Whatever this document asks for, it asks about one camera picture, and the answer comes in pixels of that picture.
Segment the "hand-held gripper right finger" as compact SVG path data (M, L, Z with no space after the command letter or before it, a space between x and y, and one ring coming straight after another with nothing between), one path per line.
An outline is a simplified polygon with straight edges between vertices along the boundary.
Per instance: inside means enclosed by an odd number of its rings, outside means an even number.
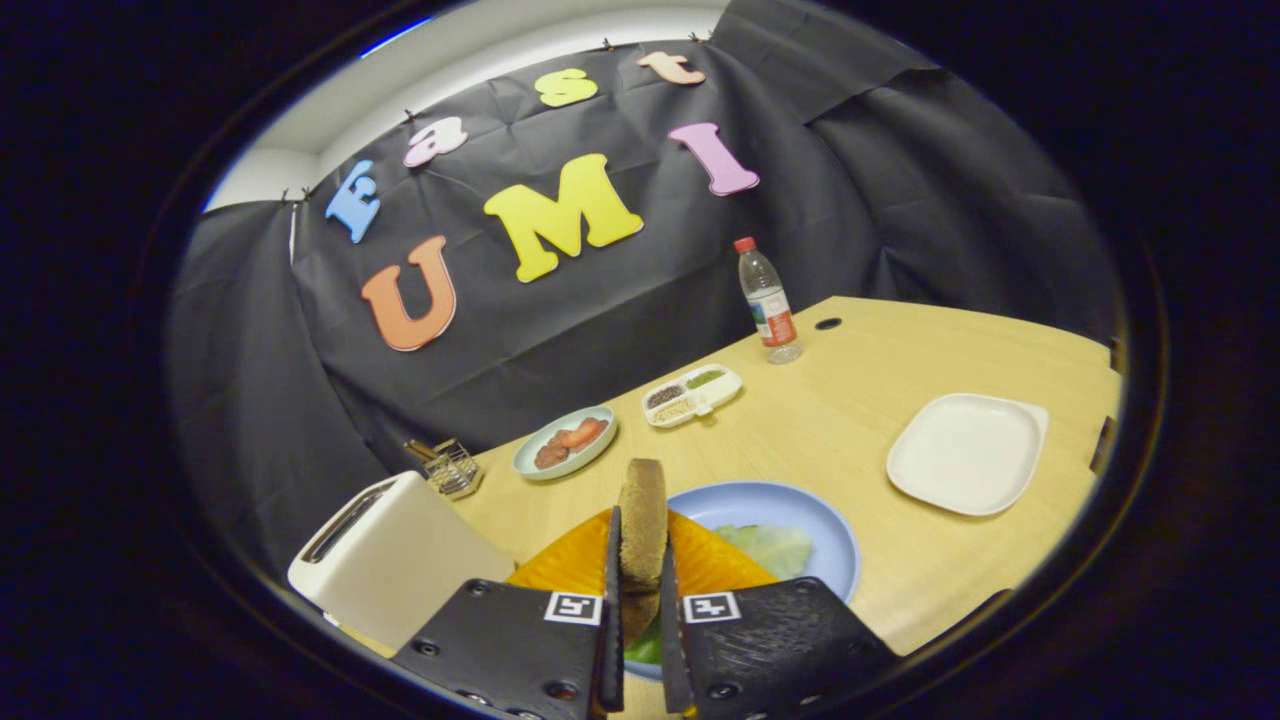
M666 710L685 719L819 719L872 693L901 664L819 578L691 593L669 512L660 593Z

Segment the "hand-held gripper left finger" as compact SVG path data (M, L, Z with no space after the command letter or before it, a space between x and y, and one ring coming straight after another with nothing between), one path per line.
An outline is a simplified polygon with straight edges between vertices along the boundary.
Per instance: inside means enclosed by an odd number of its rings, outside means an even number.
M396 666L484 717L604 719L625 706L620 509L599 593L474 578L393 656Z

